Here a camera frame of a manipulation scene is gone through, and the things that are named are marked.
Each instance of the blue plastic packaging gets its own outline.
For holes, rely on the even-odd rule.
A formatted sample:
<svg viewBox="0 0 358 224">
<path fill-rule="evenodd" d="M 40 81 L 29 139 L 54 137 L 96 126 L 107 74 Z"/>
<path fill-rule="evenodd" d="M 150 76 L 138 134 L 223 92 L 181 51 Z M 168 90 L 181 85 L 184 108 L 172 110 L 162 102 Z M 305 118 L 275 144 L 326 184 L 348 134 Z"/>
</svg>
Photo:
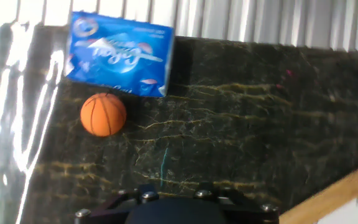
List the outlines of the blue plastic packaging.
<svg viewBox="0 0 358 224">
<path fill-rule="evenodd" d="M 171 27 L 73 12 L 66 76 L 139 96 L 167 94 Z"/>
</svg>

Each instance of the basketball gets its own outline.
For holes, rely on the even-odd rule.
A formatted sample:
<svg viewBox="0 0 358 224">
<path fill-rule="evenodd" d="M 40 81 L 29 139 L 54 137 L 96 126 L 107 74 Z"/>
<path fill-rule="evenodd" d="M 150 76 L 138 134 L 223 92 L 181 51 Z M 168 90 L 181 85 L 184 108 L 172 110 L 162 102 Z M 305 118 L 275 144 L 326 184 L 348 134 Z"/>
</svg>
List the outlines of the basketball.
<svg viewBox="0 0 358 224">
<path fill-rule="evenodd" d="M 117 133 L 124 125 L 127 113 L 118 97 L 98 93 L 87 99 L 81 109 L 81 122 L 91 134 L 106 137 Z"/>
</svg>

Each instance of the screw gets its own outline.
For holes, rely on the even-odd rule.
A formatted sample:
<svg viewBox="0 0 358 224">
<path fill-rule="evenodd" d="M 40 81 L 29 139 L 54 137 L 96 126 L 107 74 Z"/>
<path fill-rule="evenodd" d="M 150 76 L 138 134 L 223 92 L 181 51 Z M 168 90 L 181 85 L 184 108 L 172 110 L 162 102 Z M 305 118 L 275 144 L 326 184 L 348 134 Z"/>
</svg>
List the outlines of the screw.
<svg viewBox="0 0 358 224">
<path fill-rule="evenodd" d="M 202 198 L 210 196 L 211 194 L 212 192 L 210 192 L 209 190 L 199 190 L 196 192 L 196 197 Z"/>
<path fill-rule="evenodd" d="M 261 209 L 265 212 L 271 212 L 271 211 L 276 212 L 278 210 L 278 207 L 272 204 L 265 204 L 261 206 Z"/>
<path fill-rule="evenodd" d="M 142 198 L 144 199 L 149 199 L 152 197 L 155 197 L 157 194 L 155 192 L 146 192 L 142 195 Z"/>
<path fill-rule="evenodd" d="M 82 217 L 85 217 L 85 216 L 89 215 L 90 213 L 91 213 L 91 211 L 89 211 L 86 208 L 83 208 L 80 211 L 76 212 L 75 216 L 78 217 L 78 218 L 82 218 Z"/>
</svg>

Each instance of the black mount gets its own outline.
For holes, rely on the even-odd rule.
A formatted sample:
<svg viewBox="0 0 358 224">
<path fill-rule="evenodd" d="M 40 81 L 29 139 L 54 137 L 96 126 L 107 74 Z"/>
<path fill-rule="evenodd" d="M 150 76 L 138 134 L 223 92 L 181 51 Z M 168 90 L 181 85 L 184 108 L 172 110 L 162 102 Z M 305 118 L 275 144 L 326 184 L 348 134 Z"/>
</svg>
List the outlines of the black mount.
<svg viewBox="0 0 358 224">
<path fill-rule="evenodd" d="M 131 192 L 121 190 L 92 211 L 82 209 L 75 215 L 75 224 L 192 224 L 208 219 L 213 224 L 278 224 L 279 212 L 270 204 L 258 205 L 238 190 L 200 183 L 193 198 L 160 199 L 153 185 L 140 185 Z"/>
</svg>

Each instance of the wooden trim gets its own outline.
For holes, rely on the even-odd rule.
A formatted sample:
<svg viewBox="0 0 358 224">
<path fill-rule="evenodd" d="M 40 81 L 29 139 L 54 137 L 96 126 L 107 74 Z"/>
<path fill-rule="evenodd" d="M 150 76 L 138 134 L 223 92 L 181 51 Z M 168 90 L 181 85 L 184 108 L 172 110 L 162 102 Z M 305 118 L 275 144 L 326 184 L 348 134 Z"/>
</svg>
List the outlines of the wooden trim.
<svg viewBox="0 0 358 224">
<path fill-rule="evenodd" d="M 358 197 L 358 170 L 280 216 L 280 224 L 313 224 Z"/>
</svg>

